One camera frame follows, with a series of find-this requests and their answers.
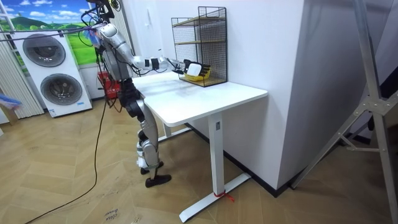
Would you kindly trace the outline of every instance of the blue object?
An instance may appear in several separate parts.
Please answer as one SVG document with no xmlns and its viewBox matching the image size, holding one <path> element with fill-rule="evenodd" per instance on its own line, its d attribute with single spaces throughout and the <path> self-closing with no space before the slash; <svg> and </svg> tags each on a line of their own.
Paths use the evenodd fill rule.
<svg viewBox="0 0 398 224">
<path fill-rule="evenodd" d="M 0 94 L 0 104 L 4 105 L 9 109 L 13 109 L 21 105 L 22 103 L 19 100 L 12 99 L 8 96 Z"/>
<path fill-rule="evenodd" d="M 101 45 L 100 38 L 97 37 L 95 31 L 93 30 L 84 30 L 83 35 L 91 41 L 94 47 L 99 47 Z"/>
</svg>

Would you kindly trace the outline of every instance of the wall mural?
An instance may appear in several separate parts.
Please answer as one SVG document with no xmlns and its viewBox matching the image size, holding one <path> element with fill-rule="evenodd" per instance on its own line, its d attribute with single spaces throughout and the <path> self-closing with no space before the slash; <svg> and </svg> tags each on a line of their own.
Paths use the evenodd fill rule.
<svg viewBox="0 0 398 224">
<path fill-rule="evenodd" d="M 11 17 L 16 30 L 40 30 L 40 29 L 67 29 L 84 27 L 80 16 L 89 9 L 85 0 L 1 0 L 5 10 Z M 3 30 L 9 30 L 4 18 L 0 20 Z M 86 44 L 90 41 L 80 33 L 81 39 Z M 96 62 L 96 55 L 93 47 L 82 43 L 78 34 L 68 35 L 69 43 L 75 54 L 77 63 L 85 65 Z"/>
</svg>

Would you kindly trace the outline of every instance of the yellow object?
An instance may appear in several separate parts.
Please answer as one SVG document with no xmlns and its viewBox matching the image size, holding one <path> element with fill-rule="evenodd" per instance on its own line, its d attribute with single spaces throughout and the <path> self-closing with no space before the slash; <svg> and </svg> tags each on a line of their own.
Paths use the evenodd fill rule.
<svg viewBox="0 0 398 224">
<path fill-rule="evenodd" d="M 191 80 L 191 81 L 200 81 L 200 80 L 209 78 L 210 72 L 211 72 L 211 68 L 209 68 L 209 70 L 205 73 L 205 76 L 204 76 L 204 77 L 201 76 L 201 75 L 198 75 L 198 76 L 196 77 L 196 76 L 193 76 L 193 75 L 187 75 L 186 73 L 184 73 L 184 75 L 185 75 L 185 77 L 186 77 L 187 79 L 189 79 L 189 80 Z"/>
</svg>

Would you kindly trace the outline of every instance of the desk leg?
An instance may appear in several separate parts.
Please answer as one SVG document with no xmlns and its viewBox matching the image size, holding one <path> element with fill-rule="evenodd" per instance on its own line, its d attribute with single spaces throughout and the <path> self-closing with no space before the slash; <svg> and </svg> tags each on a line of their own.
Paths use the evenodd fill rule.
<svg viewBox="0 0 398 224">
<path fill-rule="evenodd" d="M 162 142 L 162 141 L 167 140 L 167 139 L 169 139 L 171 137 L 175 137 L 175 136 L 178 136 L 179 134 L 183 134 L 183 133 L 186 133 L 188 131 L 191 131 L 190 128 L 183 128 L 181 130 L 178 130 L 178 131 L 175 131 L 175 132 L 172 133 L 172 130 L 166 124 L 163 124 L 163 130 L 164 130 L 164 136 L 158 138 L 157 139 L 158 142 Z"/>
<path fill-rule="evenodd" d="M 213 192 L 224 192 L 223 117 L 221 112 L 208 117 L 210 137 L 211 176 Z"/>
<path fill-rule="evenodd" d="M 213 193 L 207 195 L 205 198 L 193 204 L 191 207 L 185 209 L 180 214 L 180 219 L 183 223 L 221 198 L 216 197 L 215 194 L 221 195 L 224 191 L 228 193 L 238 185 L 250 179 L 249 174 L 243 173 L 224 185 L 223 118 L 221 112 L 209 115 L 208 122 Z"/>
<path fill-rule="evenodd" d="M 166 124 L 163 123 L 163 131 L 166 137 L 170 137 L 172 135 L 172 130 Z"/>
</svg>

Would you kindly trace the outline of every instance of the washing machine door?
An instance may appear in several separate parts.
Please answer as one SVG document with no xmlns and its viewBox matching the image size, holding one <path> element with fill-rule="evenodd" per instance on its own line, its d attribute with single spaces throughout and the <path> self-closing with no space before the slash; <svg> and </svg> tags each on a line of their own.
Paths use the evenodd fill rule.
<svg viewBox="0 0 398 224">
<path fill-rule="evenodd" d="M 53 74 L 45 78 L 40 90 L 49 102 L 56 105 L 76 103 L 82 94 L 80 83 L 70 75 Z"/>
<path fill-rule="evenodd" d="M 65 49 L 54 37 L 44 34 L 32 34 L 29 37 L 41 37 L 27 39 L 22 45 L 26 56 L 36 65 L 56 67 L 65 60 Z"/>
</svg>

